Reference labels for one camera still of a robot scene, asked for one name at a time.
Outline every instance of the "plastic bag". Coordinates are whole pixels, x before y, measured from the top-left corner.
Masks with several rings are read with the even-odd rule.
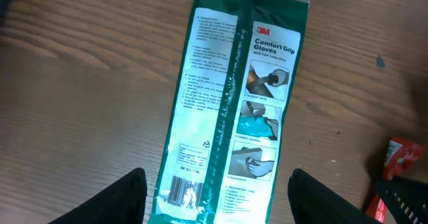
[[[149,223],[267,223],[309,0],[194,0]]]

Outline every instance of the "wooden surface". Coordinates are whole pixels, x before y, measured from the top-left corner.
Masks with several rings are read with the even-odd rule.
[[[0,33],[0,223],[51,221],[138,166],[148,220],[192,2],[11,2]],[[391,135],[425,142],[426,6],[311,0],[270,223],[293,223],[294,168],[361,207],[369,157]],[[426,160],[409,176],[427,180]]]

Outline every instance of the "wooden table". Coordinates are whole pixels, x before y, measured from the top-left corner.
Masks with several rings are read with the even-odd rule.
[[[0,223],[51,221],[138,166],[148,220],[192,2],[11,2],[0,35]],[[293,169],[360,207],[368,158],[392,135],[425,141],[426,6],[311,0],[270,223],[293,223]],[[428,177],[417,166],[409,175]]]

